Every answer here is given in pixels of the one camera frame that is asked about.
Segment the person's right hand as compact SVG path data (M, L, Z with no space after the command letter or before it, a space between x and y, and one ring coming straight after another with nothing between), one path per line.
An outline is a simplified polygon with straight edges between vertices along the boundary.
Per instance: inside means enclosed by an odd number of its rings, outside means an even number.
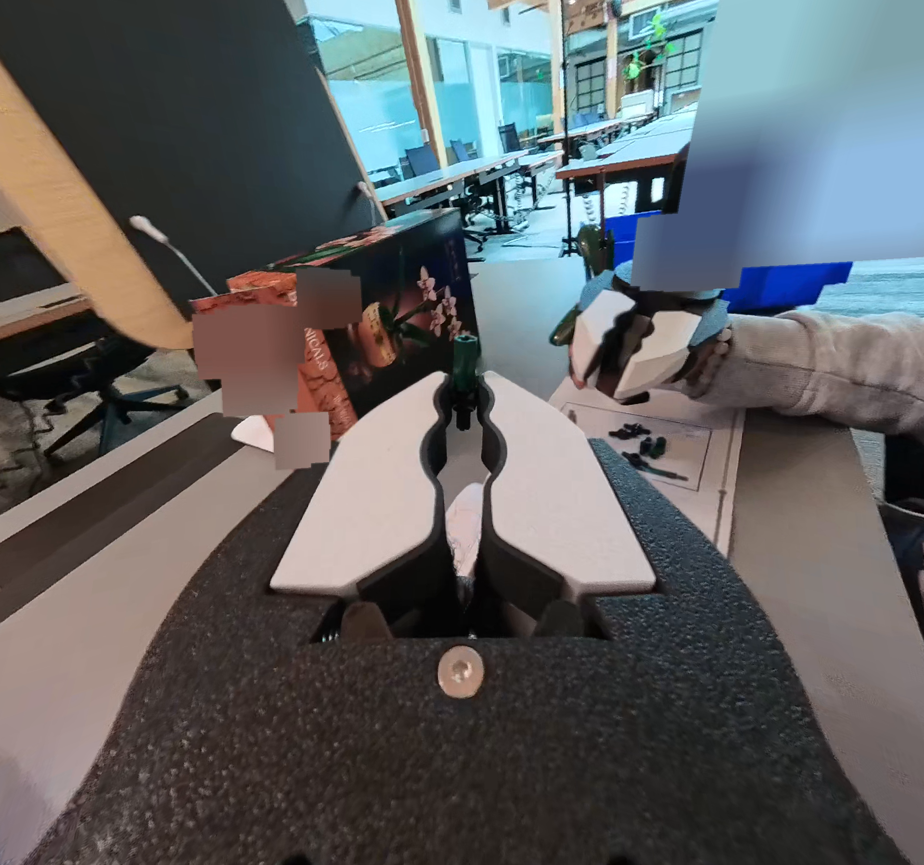
M722 332L696 347L689 361L690 368L679 381L681 392L691 398L703 396L722 367L731 349L732 330Z

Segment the row of black office chairs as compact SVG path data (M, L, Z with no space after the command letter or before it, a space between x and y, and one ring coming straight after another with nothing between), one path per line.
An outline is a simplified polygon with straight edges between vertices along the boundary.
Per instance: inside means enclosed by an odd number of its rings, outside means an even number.
M502 151L501 153L495 155L477 155L476 153L470 151L468 147L461 141L451 141L449 152L451 157L455 159L455 162L448 166L467 162L468 160L472 159L491 157L514 151L528 151L531 154L543 153L520 149L520 142L516 134L515 126L512 124L503 125L499 129L499 133L501 136L502 147L512 146L513 150ZM440 169L443 168L438 166L436 156L433 153L433 149L430 145L415 147L413 149L407 150L405 155L400 160L400 171L403 176L400 181L417 176L423 176L427 173L438 171ZM539 201L535 207L532 206L533 201L532 195L530 193L530 186L527 183L525 177L514 174L503 179L502 185L506 195L507 212L511 215L511 217L517 218L516 225L513 227L513 232L506 235L513 235L516 229L525 225L526 219L532 211L544 209L544 206L540 203L541 194L539 178L545 173L554 173L556 170L553 170L550 167L546 167L537 172L536 186ZM495 226L494 219L491 216L493 189L493 186L468 186L459 198L452 199L448 203L444 203L442 205L438 205L436 207L425 210L448 208L455 209L460 212L464 227L464 234L469 241L475 243L477 246L477 251L481 252L487 237L489 235L497 235L492 231Z

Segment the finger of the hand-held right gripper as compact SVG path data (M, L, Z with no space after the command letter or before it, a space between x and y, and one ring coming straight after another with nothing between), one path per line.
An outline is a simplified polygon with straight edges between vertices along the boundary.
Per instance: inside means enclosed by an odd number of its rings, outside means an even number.
M641 339L621 371L614 392L618 402L647 393L675 377L689 357L689 344L701 315L685 310L654 313L651 331Z
M605 289L580 307L569 347L569 367L578 387L616 391L629 360L652 331L652 317L626 294Z

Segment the person's right forearm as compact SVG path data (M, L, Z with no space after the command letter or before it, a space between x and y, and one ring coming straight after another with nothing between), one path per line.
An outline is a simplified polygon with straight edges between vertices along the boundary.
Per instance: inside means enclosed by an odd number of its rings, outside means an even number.
M734 316L707 396L716 405L921 440L923 320L903 312Z

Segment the hanging green plant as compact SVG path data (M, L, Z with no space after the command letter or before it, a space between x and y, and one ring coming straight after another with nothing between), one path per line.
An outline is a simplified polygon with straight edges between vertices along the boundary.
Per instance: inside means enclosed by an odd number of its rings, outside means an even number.
M643 28L641 39L630 50L622 69L623 80L630 91L657 88L659 66L674 51L674 44L667 39L667 31L663 15L655 11Z

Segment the green black toy stem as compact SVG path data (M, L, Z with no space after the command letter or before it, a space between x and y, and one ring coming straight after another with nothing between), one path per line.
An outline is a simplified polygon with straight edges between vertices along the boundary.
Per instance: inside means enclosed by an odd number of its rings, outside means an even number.
M453 340L450 400L459 432L470 429L472 415L479 406L479 351L479 338L474 335L460 334Z

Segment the black wood-edged partition panel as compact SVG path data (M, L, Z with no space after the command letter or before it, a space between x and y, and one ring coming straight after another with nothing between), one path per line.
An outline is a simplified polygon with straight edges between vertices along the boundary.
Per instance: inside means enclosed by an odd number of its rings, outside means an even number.
M205 289L371 227L283 0L2 0L2 220L112 328L192 346Z

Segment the toy brick orchid plant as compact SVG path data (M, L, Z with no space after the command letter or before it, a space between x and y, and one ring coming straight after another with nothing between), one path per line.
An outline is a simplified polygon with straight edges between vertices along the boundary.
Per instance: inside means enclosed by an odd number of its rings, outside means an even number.
M549 336L554 347L564 348L571 344L577 319L586 307L596 298L601 290L612 285L613 270L607 268L606 258L607 233L598 225L584 224L578 231L577 248L585 263L587 282L578 301L572 306Z

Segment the thin green toy rod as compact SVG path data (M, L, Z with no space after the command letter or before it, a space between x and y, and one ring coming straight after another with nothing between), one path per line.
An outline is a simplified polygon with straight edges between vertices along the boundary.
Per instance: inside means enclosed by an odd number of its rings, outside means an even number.
M676 473L675 471L664 470L653 466L645 457L638 452L621 452L622 457L638 472L651 474L656 477L679 480L687 482L687 476Z

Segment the black swivel chair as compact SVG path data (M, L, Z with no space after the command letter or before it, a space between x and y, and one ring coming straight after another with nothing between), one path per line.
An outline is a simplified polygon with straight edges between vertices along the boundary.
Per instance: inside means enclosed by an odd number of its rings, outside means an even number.
M66 405L78 397L95 394L99 404L82 417L42 455L53 459L65 446L100 426L98 454L113 448L116 425L129 425L133 413L174 413L185 407L190 394L182 386L162 386L124 393L116 380L143 365L154 350L123 337L99 339L84 349L76 349L58 361L47 361L14 374L2 374L2 397L16 404L43 401L48 416L63 415Z

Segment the long office table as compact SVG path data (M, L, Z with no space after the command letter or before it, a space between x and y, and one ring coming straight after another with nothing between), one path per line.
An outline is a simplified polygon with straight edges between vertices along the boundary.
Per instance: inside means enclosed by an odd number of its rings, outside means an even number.
M663 178L691 140L697 112L690 110L660 118L616 140L589 160L570 162L556 172L559 180L613 181Z
M539 201L536 175L543 168L556 170L564 154L555 149L531 154L514 151L457 163L438 171L399 181L375 190L376 197L392 216L404 215L413 210L425 210L459 198L468 186L493 186L491 216L493 233L506 235L513 232L516 217L507 212L503 179L518 174L526 178L532 195L532 206Z

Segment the blue plastic bin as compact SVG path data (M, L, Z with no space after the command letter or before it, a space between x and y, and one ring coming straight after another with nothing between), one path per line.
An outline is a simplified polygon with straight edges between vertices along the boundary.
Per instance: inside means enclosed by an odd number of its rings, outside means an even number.
M643 214L624 214L606 218L607 268L615 270L634 255L638 224Z

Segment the dark orchid printed box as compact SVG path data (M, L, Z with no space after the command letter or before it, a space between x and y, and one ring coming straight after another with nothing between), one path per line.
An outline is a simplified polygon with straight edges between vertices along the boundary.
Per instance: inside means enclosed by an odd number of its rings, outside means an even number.
M224 293L191 302L196 314L296 303L305 271L359 280L360 315L336 329L305 331L296 411L328 417L332 442L387 399L435 373L450 373L456 339L479 326L460 213L411 212L355 235L242 272Z

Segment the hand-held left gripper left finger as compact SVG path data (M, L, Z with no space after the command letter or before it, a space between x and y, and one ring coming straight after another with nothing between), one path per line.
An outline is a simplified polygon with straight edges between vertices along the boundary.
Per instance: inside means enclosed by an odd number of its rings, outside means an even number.
M269 587L280 594L423 600L452 576L430 443L445 440L451 378L433 373L340 440Z

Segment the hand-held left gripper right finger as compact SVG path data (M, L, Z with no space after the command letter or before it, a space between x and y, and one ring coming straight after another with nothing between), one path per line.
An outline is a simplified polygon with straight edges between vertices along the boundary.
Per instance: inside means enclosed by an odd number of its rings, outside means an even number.
M503 602L650 594L655 573L584 432L495 372L479 378L479 572Z

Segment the wooden column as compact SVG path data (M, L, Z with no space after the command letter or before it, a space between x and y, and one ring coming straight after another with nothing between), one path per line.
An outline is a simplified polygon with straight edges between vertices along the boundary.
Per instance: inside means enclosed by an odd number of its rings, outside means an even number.
M416 0L395 0L410 87L418 113L422 139L429 144L438 166L447 165L445 142L438 109L433 64Z

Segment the grey desk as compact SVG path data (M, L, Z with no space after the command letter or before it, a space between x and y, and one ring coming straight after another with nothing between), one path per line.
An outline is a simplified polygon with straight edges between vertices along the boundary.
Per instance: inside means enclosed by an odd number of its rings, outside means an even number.
M2 863L922 863L922 638L849 431L747 416L728 561L600 458L655 594L472 640L455 698L461 638L270 592L322 469L240 445L2 620Z

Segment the black tripod stand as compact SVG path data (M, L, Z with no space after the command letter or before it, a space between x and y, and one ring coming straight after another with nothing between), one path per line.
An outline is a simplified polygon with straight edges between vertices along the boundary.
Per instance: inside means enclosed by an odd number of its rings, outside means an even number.
M567 60L565 0L547 0L552 40L552 115L556 135L561 136L563 171L571 158L571 141L567 107Z

